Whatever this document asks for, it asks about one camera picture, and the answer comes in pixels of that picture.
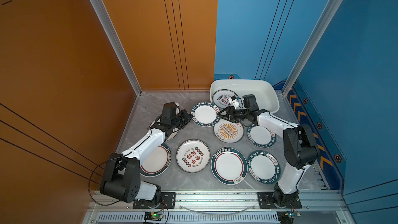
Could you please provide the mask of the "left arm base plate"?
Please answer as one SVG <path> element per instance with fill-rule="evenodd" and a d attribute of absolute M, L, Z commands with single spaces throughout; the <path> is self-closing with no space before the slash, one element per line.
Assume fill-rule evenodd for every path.
<path fill-rule="evenodd" d="M 160 192 L 155 194 L 152 200 L 133 201 L 134 209 L 162 209 L 164 206 L 168 209 L 174 209 L 176 201 L 175 192 Z"/>

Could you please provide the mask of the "green lettered rim plate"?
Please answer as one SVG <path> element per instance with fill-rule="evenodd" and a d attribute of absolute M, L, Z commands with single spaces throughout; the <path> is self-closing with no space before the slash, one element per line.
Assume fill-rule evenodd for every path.
<path fill-rule="evenodd" d="M 202 127 L 212 127 L 220 121 L 220 109 L 211 102 L 195 104 L 191 109 L 193 121 Z"/>

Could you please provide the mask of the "white plastic bin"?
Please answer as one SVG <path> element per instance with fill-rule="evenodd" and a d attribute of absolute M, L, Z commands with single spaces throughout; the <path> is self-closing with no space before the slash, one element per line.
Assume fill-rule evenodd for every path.
<path fill-rule="evenodd" d="M 253 79 L 221 79 L 214 81 L 210 86 L 210 97 L 221 89 L 234 91 L 240 99 L 244 95 L 254 94 L 260 109 L 276 113 L 279 111 L 279 101 L 272 85 L 266 81 Z"/>

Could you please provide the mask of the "red character plate back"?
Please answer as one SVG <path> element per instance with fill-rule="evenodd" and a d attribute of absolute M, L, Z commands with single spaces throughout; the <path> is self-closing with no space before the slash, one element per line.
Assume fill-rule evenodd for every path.
<path fill-rule="evenodd" d="M 221 89 L 215 91 L 210 97 L 211 102 L 214 103 L 219 109 L 224 109 L 228 106 L 232 106 L 229 102 L 229 98 L 236 97 L 238 99 L 238 95 L 231 90 Z"/>

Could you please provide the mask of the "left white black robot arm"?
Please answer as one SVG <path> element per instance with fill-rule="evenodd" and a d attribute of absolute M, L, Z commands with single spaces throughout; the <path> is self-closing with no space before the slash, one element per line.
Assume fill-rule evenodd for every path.
<path fill-rule="evenodd" d="M 175 130 L 182 130 L 193 119 L 175 102 L 166 103 L 162 114 L 149 126 L 146 135 L 122 153 L 112 153 L 105 162 L 100 193 L 125 203 L 161 202 L 161 187 L 141 180 L 141 166 L 150 154 L 163 144 Z"/>

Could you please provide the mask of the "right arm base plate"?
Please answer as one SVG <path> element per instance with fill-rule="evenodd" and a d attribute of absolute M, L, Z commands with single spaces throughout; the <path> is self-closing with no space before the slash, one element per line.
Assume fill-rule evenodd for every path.
<path fill-rule="evenodd" d="M 261 209 L 266 208 L 295 208 L 301 209 L 299 191 L 286 195 L 282 192 L 258 192 L 258 202 Z"/>

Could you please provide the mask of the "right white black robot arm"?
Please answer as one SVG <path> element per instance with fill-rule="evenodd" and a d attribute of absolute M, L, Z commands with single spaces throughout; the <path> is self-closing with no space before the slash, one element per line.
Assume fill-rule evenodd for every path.
<path fill-rule="evenodd" d="M 306 171 L 320 157 L 318 144 L 312 129 L 307 124 L 296 124 L 283 120 L 271 114 L 270 111 L 259 109 L 253 94 L 243 96 L 242 109 L 235 96 L 229 98 L 231 106 L 221 110 L 217 115 L 229 122 L 238 123 L 249 120 L 257 126 L 273 131 L 283 138 L 284 156 L 287 161 L 281 178 L 274 187 L 271 197 L 262 197 L 264 203 L 270 203 L 276 208 L 293 207 L 299 203 L 299 183 Z"/>

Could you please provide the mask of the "orange sunburst plate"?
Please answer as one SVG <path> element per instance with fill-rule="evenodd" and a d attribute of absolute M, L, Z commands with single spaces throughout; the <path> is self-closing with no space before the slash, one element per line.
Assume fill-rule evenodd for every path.
<path fill-rule="evenodd" d="M 224 143 L 237 143 L 244 136 L 244 128 L 240 123 L 220 120 L 214 125 L 214 134 L 218 140 Z"/>

